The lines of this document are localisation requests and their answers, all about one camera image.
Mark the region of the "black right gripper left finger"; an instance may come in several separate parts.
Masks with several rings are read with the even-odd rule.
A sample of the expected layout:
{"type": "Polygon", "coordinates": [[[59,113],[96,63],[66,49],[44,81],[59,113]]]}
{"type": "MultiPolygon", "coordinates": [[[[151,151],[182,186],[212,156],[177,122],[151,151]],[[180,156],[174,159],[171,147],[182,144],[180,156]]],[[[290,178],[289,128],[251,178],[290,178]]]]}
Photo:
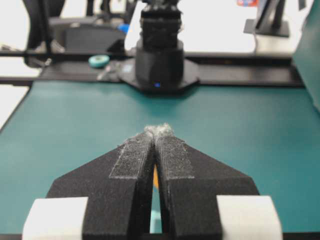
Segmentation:
{"type": "Polygon", "coordinates": [[[153,138],[140,133],[56,178],[36,199],[24,240],[128,240],[150,229],[153,138]]]}

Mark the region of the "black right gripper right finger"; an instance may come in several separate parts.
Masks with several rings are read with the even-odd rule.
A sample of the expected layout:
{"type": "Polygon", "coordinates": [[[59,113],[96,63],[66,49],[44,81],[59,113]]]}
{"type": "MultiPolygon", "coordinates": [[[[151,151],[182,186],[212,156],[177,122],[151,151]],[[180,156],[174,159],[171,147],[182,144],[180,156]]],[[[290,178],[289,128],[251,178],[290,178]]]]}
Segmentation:
{"type": "Polygon", "coordinates": [[[281,240],[273,200],[254,180],[173,134],[155,138],[162,231],[175,240],[281,240]]]}

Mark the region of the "black opposite robot arm base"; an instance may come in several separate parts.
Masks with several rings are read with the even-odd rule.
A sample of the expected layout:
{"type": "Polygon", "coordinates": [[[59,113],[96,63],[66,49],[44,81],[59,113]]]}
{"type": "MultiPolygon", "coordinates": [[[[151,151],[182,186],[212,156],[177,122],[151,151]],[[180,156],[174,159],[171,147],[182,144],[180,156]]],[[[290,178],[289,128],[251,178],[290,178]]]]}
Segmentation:
{"type": "Polygon", "coordinates": [[[185,59],[176,0],[147,0],[140,13],[135,57],[123,61],[119,78],[142,92],[177,93],[197,83],[198,65],[185,59]]]}

